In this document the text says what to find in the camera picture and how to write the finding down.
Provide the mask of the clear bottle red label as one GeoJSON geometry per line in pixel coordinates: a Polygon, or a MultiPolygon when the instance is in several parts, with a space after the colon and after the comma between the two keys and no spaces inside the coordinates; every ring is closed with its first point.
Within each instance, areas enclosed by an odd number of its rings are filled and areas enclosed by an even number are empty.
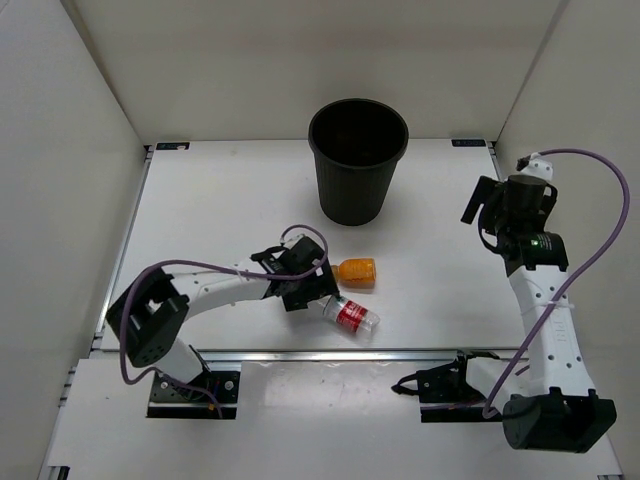
{"type": "Polygon", "coordinates": [[[359,342],[370,343],[380,324],[378,314],[342,295],[317,301],[322,317],[359,342]]]}

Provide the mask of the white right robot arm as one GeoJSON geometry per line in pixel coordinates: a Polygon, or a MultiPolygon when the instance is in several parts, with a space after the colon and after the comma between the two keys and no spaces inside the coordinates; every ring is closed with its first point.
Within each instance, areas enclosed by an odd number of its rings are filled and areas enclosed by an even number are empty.
{"type": "Polygon", "coordinates": [[[500,421],[516,450],[568,453],[587,452],[616,421],[578,346],[563,240],[544,229],[556,199],[556,188],[532,175],[479,178],[461,220],[496,238],[485,247],[504,261],[525,339],[510,361],[460,350],[401,378],[392,391],[417,397],[423,421],[500,421]]]}

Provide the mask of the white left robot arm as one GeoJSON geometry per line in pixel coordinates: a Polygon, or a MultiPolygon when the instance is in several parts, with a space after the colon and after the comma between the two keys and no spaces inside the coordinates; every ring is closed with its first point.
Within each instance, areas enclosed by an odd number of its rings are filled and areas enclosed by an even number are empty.
{"type": "Polygon", "coordinates": [[[272,297],[286,311],[298,311],[339,294],[325,249],[304,234],[230,267],[182,265],[183,273],[150,267],[109,307],[106,322],[118,337],[123,366],[153,371],[189,402],[213,399],[215,380],[199,353],[179,337],[187,320],[272,297]]]}

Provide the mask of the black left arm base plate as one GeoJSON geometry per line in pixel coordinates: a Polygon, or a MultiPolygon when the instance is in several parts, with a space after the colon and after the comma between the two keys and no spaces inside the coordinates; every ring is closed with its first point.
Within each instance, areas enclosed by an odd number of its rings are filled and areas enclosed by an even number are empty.
{"type": "Polygon", "coordinates": [[[208,365],[196,379],[196,391],[156,374],[149,392],[146,417],[172,420],[235,420],[239,400],[239,366],[208,365]]]}

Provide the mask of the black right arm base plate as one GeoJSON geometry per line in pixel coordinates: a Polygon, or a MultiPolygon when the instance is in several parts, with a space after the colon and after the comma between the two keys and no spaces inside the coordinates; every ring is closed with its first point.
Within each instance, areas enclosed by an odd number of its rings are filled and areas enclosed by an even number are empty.
{"type": "Polygon", "coordinates": [[[466,383],[459,367],[419,370],[416,383],[423,424],[502,421],[500,414],[483,417],[485,396],[466,383]]]}

